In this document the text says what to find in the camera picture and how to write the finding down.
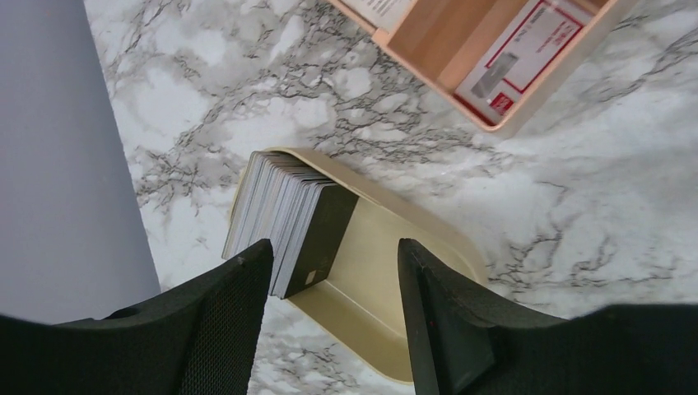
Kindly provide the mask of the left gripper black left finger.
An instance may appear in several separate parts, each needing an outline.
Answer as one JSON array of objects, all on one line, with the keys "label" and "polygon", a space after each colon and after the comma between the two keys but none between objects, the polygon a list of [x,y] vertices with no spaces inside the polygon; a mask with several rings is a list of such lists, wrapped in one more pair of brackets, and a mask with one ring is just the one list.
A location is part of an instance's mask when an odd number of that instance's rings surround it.
[{"label": "left gripper black left finger", "polygon": [[1,319],[4,394],[245,394],[272,274],[259,240],[103,319]]}]

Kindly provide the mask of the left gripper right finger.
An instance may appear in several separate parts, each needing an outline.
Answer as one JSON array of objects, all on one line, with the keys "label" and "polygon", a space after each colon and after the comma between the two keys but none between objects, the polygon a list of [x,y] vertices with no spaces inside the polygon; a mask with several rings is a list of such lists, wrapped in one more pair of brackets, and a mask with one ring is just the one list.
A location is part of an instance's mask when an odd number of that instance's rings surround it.
[{"label": "left gripper right finger", "polygon": [[613,304],[563,319],[516,304],[398,244],[419,394],[694,394],[695,304]]}]

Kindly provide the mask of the stack of credit cards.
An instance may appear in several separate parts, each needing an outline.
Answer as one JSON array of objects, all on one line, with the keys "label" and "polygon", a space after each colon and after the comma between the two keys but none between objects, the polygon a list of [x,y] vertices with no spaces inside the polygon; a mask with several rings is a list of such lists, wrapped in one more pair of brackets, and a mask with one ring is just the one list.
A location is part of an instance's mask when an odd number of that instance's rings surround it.
[{"label": "stack of credit cards", "polygon": [[358,202],[355,193],[280,151],[255,151],[237,189],[224,259],[272,243],[269,293],[289,298],[325,280]]}]

